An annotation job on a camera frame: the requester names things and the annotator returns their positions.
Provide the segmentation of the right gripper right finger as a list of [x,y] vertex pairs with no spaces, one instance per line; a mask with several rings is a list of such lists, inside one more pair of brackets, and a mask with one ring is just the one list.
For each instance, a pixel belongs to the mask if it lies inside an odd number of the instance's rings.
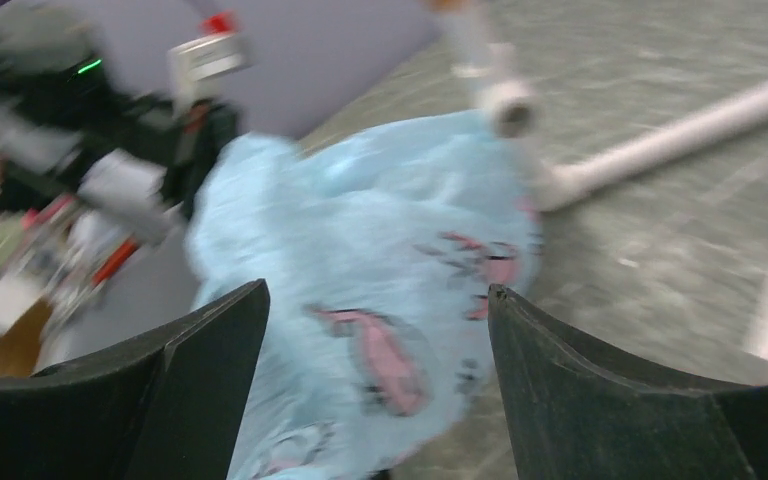
[[641,358],[489,291],[488,326],[522,479],[768,479],[768,385]]

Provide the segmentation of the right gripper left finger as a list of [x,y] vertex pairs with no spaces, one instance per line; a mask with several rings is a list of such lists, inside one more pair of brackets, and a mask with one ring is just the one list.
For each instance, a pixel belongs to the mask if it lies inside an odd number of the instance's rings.
[[0,479],[223,479],[270,307],[249,282],[28,378],[0,378]]

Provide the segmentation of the light blue plastic bag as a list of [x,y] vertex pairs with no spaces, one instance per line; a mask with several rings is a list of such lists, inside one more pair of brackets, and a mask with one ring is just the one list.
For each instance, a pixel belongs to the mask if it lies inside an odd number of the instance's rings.
[[271,295],[230,478],[368,479],[465,416],[495,372],[488,289],[538,269],[516,163],[473,111],[309,157],[257,133],[224,148],[186,241],[195,303]]

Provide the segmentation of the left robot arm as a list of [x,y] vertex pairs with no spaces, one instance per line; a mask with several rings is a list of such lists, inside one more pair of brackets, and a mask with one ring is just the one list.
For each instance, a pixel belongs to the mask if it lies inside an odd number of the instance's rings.
[[[76,199],[161,242],[165,212],[184,219],[240,112],[218,94],[221,76],[246,68],[246,42],[227,12],[213,12],[201,37],[168,53],[171,89],[138,96],[109,74],[101,35],[79,10],[48,1],[0,1],[0,154],[8,171],[38,191]],[[123,181],[86,176],[103,157],[125,153],[156,165],[159,206]]]

